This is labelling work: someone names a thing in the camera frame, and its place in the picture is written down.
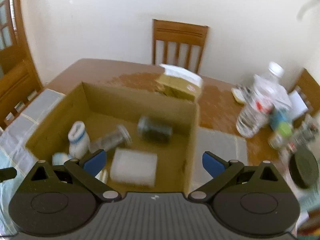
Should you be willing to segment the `white sock blue band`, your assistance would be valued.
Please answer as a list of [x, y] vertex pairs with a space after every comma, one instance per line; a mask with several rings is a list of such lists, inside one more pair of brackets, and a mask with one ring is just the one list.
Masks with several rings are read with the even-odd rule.
[[71, 157], [81, 159], [88, 151], [90, 139], [84, 122], [76, 121], [68, 133], [69, 154]]

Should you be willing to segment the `light blue round toy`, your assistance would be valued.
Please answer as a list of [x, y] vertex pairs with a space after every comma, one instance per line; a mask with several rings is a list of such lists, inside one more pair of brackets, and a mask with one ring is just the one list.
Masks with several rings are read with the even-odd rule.
[[67, 153], [54, 153], [52, 156], [52, 165], [54, 166], [63, 165], [66, 161], [72, 158], [73, 157], [71, 157]]

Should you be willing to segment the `white green labelled box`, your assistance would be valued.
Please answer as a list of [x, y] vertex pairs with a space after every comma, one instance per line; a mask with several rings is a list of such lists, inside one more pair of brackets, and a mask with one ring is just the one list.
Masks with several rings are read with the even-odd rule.
[[154, 187], [157, 160], [155, 153], [118, 148], [110, 168], [111, 180], [116, 183]]

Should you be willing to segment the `jar with dark contents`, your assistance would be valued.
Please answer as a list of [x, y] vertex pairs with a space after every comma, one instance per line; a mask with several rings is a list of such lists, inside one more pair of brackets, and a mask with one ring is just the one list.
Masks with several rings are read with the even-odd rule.
[[157, 119], [142, 116], [137, 125], [137, 132], [145, 140], [168, 143], [172, 137], [173, 128]]

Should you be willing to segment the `green tissue pack front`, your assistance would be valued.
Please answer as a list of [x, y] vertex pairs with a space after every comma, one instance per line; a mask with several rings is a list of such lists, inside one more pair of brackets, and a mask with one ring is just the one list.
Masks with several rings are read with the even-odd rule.
[[104, 184], [107, 184], [108, 180], [108, 171], [106, 169], [102, 169], [96, 176], [96, 179], [103, 182]]

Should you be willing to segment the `teal checked table cloth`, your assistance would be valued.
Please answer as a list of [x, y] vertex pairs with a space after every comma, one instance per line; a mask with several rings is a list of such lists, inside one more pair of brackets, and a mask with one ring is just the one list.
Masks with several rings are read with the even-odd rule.
[[[279, 167], [266, 158], [249, 166], [245, 156], [236, 155], [246, 151], [244, 139], [199, 125], [187, 193], [116, 190], [121, 200], [101, 201], [63, 165], [40, 160], [25, 146], [64, 97], [43, 92], [1, 135], [1, 169], [17, 171], [14, 179], [1, 182], [2, 238], [294, 239], [296, 228], [307, 230], [299, 221], [298, 194]], [[133, 150], [119, 145], [106, 152], [108, 180], [118, 148]], [[244, 169], [210, 201], [193, 202], [188, 195], [212, 180], [202, 166], [206, 151], [238, 160]]]

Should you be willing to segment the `green lid small jar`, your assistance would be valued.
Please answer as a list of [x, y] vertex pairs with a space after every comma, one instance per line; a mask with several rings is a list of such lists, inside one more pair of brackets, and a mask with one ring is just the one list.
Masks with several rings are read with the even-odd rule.
[[282, 148], [292, 135], [292, 126], [288, 122], [280, 122], [268, 139], [268, 144], [275, 150]]

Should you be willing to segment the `brown cardboard box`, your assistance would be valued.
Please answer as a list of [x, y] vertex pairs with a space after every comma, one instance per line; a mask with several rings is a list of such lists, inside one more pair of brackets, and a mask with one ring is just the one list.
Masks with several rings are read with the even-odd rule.
[[[170, 142], [161, 144], [142, 139], [137, 132], [142, 116], [172, 126]], [[128, 191], [189, 191], [199, 124], [198, 104], [146, 90], [81, 83], [39, 124], [26, 142], [26, 148], [38, 159], [50, 161], [54, 153], [68, 150], [68, 133], [76, 121], [84, 122], [91, 140], [123, 125], [131, 136], [133, 150], [157, 154], [154, 187], [116, 183], [109, 179], [107, 183], [111, 188], [121, 194]]]

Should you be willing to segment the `large jar black lid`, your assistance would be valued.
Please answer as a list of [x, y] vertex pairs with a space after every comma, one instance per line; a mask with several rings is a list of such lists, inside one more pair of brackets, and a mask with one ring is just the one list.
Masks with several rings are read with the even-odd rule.
[[318, 163], [313, 153], [302, 146], [291, 155], [289, 172], [293, 182], [301, 189], [309, 189], [317, 184], [319, 179]]

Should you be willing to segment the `wooden chair left side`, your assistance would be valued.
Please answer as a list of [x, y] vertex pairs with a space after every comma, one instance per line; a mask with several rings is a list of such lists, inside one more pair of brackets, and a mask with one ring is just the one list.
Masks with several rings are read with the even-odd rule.
[[16, 106], [22, 102], [25, 106], [31, 103], [28, 96], [32, 92], [39, 93], [43, 89], [34, 64], [22, 60], [1, 78], [1, 129], [5, 130], [12, 122], [7, 121], [9, 114], [16, 119], [19, 116]]

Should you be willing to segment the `wooden chair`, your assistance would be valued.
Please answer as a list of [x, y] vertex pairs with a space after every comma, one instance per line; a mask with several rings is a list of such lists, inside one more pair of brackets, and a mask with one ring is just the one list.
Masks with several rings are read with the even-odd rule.
[[1, 78], [1, 129], [5, 130], [12, 122], [7, 121], [9, 114], [16, 119], [19, 116], [16, 106], [22, 102], [25, 106], [31, 103], [28, 96], [32, 92], [39, 93], [43, 89], [34, 64], [22, 60]]
[[163, 42], [162, 63], [168, 62], [169, 44], [175, 44], [174, 65], [178, 64], [180, 58], [181, 45], [187, 46], [187, 52], [184, 60], [184, 68], [189, 69], [191, 52], [194, 46], [199, 47], [194, 73], [199, 73], [202, 61], [202, 55], [206, 45], [209, 27], [206, 25], [196, 25], [182, 22], [173, 22], [165, 20], [152, 20], [152, 64], [156, 64], [157, 42]]

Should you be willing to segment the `gold tissue box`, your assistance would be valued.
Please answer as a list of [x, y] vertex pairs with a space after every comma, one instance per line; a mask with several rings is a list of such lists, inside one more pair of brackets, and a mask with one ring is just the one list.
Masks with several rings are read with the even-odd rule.
[[182, 67], [160, 64], [164, 73], [156, 79], [155, 91], [172, 98], [197, 102], [203, 91], [203, 79]]

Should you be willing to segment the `stack of white papers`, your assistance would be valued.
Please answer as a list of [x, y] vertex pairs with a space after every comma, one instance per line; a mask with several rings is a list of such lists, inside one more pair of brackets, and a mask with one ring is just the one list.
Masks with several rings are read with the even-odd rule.
[[289, 94], [289, 100], [291, 102], [291, 110], [289, 112], [289, 116], [292, 120], [300, 118], [308, 111], [307, 105], [296, 90], [293, 90]]

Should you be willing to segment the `wooden chair right corner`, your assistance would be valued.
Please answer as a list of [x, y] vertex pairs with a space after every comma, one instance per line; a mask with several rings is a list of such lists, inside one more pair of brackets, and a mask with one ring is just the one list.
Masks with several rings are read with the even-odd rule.
[[319, 84], [305, 68], [290, 91], [296, 88], [308, 107], [307, 113], [312, 117], [316, 116], [319, 112]]

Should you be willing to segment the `wooden chair far side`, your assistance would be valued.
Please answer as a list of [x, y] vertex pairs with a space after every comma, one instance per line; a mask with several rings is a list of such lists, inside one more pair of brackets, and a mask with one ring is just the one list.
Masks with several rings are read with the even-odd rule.
[[189, 69], [191, 52], [194, 46], [199, 47], [194, 73], [199, 73], [202, 61], [202, 55], [206, 45], [209, 27], [206, 25], [196, 25], [182, 22], [173, 22], [165, 20], [152, 20], [152, 64], [156, 64], [157, 42], [163, 42], [162, 63], [168, 62], [169, 44], [175, 44], [174, 65], [178, 64], [180, 58], [181, 45], [187, 46], [187, 52], [184, 60], [184, 68]]

